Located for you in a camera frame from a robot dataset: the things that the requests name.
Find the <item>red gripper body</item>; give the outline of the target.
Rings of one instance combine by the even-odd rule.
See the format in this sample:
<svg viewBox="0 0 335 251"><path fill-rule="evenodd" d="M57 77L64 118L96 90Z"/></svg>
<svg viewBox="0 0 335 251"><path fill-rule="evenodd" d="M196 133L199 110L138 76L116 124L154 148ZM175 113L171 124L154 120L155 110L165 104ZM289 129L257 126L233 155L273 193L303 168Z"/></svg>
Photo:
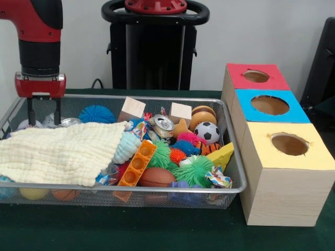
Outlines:
<svg viewBox="0 0 335 251"><path fill-rule="evenodd" d="M16 72L15 88L18 96L22 98L34 96L62 98L65 94L66 76L59 74L53 77L32 77Z"/></svg>

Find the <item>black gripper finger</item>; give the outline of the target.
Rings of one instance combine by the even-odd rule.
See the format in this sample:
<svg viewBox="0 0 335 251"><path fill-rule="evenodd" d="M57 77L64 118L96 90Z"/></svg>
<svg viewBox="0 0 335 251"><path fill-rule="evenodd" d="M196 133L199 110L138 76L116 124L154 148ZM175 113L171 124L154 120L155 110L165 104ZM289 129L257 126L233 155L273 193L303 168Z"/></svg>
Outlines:
<svg viewBox="0 0 335 251"><path fill-rule="evenodd" d="M56 109L54 112L54 124L60 125L61 124L61 98L54 99L56 104Z"/></svg>
<svg viewBox="0 0 335 251"><path fill-rule="evenodd" d="M27 98L27 107L28 107L28 122L29 125L35 126L36 125L36 117L35 117L35 111L33 109L33 99Z"/></svg>

